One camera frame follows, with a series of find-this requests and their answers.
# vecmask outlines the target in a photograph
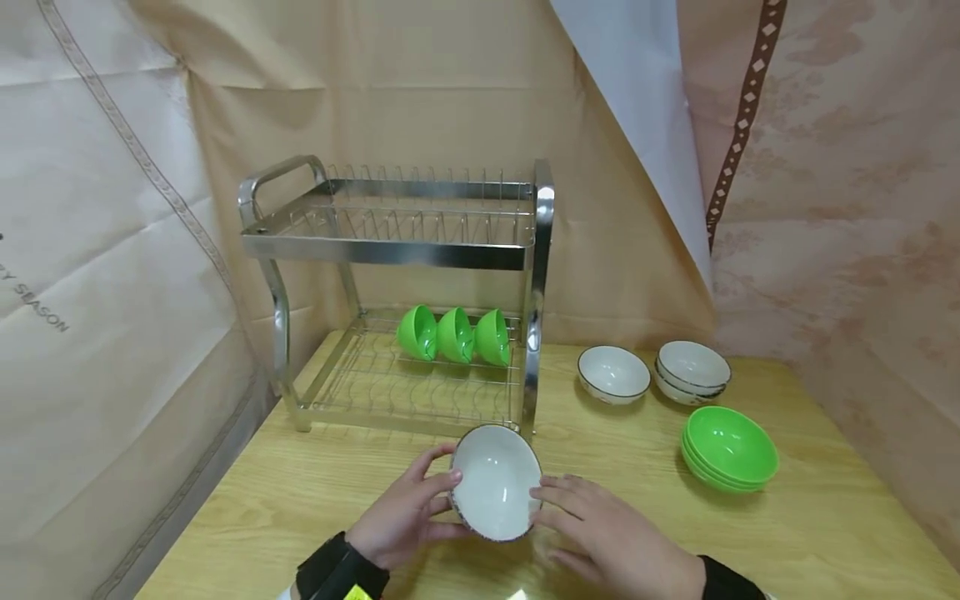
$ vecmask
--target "white bowl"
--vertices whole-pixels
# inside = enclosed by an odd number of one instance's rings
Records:
[[[450,493],[450,504],[464,524],[492,541],[512,541],[530,530],[540,501],[530,489],[540,484],[540,462],[533,448],[502,425],[475,427],[460,439],[451,467],[464,478]]]
[[[678,404],[684,404],[686,406],[703,406],[704,404],[713,402],[716,399],[716,396],[710,398],[696,396],[695,394],[685,392],[667,383],[666,380],[663,379],[663,375],[660,374],[660,361],[654,364],[654,381],[657,383],[657,387],[660,388],[660,391],[663,392],[664,396],[667,396]]]
[[[723,392],[732,375],[723,356],[695,342],[664,344],[657,361],[667,383],[696,396]]]
[[[650,389],[650,370],[635,354],[616,346],[587,348],[577,360],[580,383],[608,404],[630,404]]]

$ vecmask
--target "dish rack lower tier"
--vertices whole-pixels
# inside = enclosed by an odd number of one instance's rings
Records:
[[[331,332],[284,397],[296,427],[312,422],[459,437],[484,423],[519,431],[523,404],[521,321],[507,317],[507,367],[423,362],[396,341],[402,311],[371,310]],[[470,315],[475,324],[479,315]]]

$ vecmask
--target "black sleeve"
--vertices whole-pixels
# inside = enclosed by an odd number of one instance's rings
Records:
[[[767,596],[754,582],[709,556],[701,556],[707,570],[704,600],[764,600]]]
[[[326,541],[297,569],[301,600],[344,600],[354,586],[370,598],[379,598],[390,572],[371,563],[340,532]]]

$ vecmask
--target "green bowl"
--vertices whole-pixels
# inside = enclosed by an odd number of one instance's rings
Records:
[[[396,340],[414,358],[437,358],[437,320],[426,305],[414,306],[403,315],[396,328]]]
[[[780,466],[777,447],[770,436],[730,408],[699,408],[690,415],[684,431],[698,459],[743,484],[764,484]]]
[[[447,311],[440,319],[437,343],[440,353],[455,363],[468,363],[473,358],[473,329],[463,308]]]
[[[506,367],[510,364],[510,335],[507,320],[496,308],[477,322],[473,331],[474,345],[480,357],[491,365]]]
[[[685,443],[680,444],[680,452],[681,454],[683,454],[684,461],[686,461],[686,465],[690,468],[690,472],[693,473],[693,476],[699,479],[702,483],[706,484],[707,486],[714,488],[718,492],[743,494],[743,493],[759,492],[760,490],[763,489],[763,484],[760,484],[758,486],[745,486],[745,485],[735,486],[733,484],[721,481],[716,477],[713,477],[709,472],[704,470],[703,466],[697,462],[697,459],[691,456],[690,450],[686,447]]]
[[[766,482],[758,484],[758,483],[744,482],[738,479],[733,479],[728,475],[708,465],[706,462],[704,462],[704,459],[699,454],[697,454],[697,450],[690,444],[690,439],[686,434],[686,430],[684,430],[684,435],[683,435],[683,438],[681,439],[681,445],[689,453],[690,460],[696,463],[697,467],[700,468],[700,470],[706,476],[712,477],[713,479],[716,479],[717,481],[723,484],[726,484],[728,486],[731,486],[733,488],[755,489],[755,488],[762,488],[763,486],[766,485]]]

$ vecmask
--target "dish rack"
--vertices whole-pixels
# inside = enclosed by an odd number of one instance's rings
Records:
[[[312,172],[312,189],[264,215],[256,201],[260,187],[302,167]],[[504,181],[501,171],[488,180],[483,171],[472,180],[466,170],[460,179],[450,170],[438,175],[416,168],[404,176],[384,167],[372,175],[367,166],[358,174],[351,167],[324,167],[315,156],[294,156],[241,183],[243,246],[259,261],[274,297],[272,379],[299,431],[309,431],[312,422],[334,422],[458,437],[495,422],[530,440],[554,214],[546,160],[534,162],[532,176]],[[351,315],[336,345],[330,349],[327,340],[296,380],[290,304],[277,260],[336,263]],[[520,311],[504,311],[510,364],[422,362],[404,355],[395,339],[404,311],[365,309],[351,263],[524,272]],[[474,324],[483,312],[468,309]]]

